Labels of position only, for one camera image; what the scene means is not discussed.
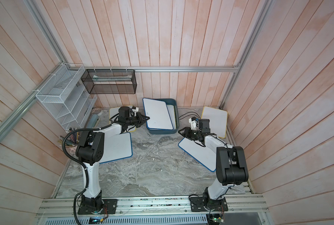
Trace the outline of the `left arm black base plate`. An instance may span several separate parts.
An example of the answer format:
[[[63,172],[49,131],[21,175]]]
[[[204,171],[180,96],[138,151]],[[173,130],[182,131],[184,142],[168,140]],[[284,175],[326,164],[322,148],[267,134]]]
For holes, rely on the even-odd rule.
[[[78,215],[89,215],[89,214],[94,214],[94,215],[110,215],[110,214],[115,214],[116,212],[116,207],[117,207],[117,199],[103,199],[102,200],[102,206],[100,209],[92,209],[87,206],[84,206],[80,204],[79,210],[78,210]]]

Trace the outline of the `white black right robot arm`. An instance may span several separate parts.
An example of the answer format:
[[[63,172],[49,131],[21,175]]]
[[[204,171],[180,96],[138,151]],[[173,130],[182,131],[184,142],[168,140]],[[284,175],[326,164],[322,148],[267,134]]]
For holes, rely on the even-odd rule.
[[[209,122],[209,119],[192,117],[190,126],[178,131],[183,137],[179,148],[216,173],[216,180],[205,188],[201,196],[189,196],[194,212],[227,210],[225,195],[249,179],[244,149],[230,145],[212,133]]]

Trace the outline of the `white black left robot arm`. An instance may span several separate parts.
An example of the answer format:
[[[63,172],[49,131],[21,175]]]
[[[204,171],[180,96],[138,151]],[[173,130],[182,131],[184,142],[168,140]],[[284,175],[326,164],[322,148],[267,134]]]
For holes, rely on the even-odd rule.
[[[99,184],[99,165],[105,152],[105,140],[118,137],[129,127],[139,128],[150,117],[142,115],[136,107],[122,106],[118,113],[111,117],[110,124],[96,130],[84,129],[76,149],[76,157],[84,170],[84,190],[80,194],[79,213],[99,214],[104,210],[102,191]]]

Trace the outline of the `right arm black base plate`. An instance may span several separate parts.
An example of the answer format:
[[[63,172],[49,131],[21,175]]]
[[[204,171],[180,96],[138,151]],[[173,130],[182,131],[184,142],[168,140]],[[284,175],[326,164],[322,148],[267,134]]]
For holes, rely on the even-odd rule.
[[[227,212],[228,205],[225,199],[211,200],[208,197],[190,195],[188,197],[192,212]]]

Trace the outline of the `yellow-framed whiteboard placed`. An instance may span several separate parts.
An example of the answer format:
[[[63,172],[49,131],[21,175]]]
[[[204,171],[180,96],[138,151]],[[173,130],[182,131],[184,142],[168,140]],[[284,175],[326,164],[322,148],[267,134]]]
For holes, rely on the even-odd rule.
[[[172,122],[173,129],[176,129],[176,118],[175,118],[175,110],[173,105],[167,105],[168,113]]]

